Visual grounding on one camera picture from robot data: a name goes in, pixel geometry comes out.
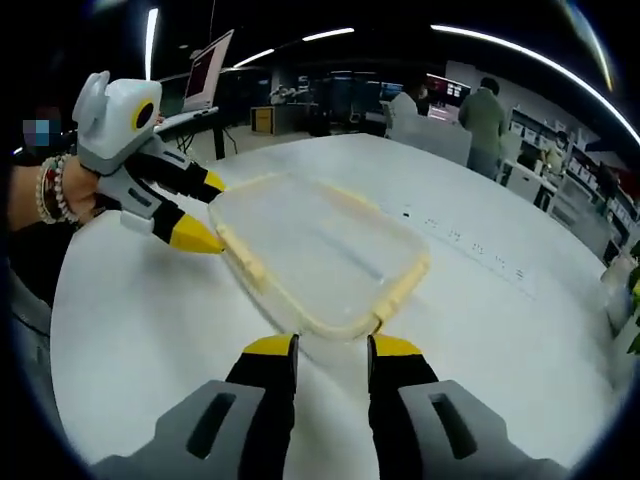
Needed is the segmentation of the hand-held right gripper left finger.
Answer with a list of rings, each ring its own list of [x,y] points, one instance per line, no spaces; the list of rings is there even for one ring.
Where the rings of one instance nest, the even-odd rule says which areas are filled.
[[[280,479],[295,422],[296,334],[244,348],[226,379],[211,380],[164,413],[153,438],[94,464],[96,479]]]

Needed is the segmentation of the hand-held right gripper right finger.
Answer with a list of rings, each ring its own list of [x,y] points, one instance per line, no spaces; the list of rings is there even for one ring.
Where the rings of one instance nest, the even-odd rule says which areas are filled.
[[[439,379],[411,342],[367,339],[369,426],[383,479],[565,479],[566,468],[512,443],[500,415]]]

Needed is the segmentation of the person's left hand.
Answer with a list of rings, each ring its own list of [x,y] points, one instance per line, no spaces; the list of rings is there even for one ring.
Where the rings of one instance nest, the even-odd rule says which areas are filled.
[[[104,208],[98,207],[100,177],[86,169],[77,156],[69,156],[62,172],[62,194],[70,211],[82,225],[93,220]]]

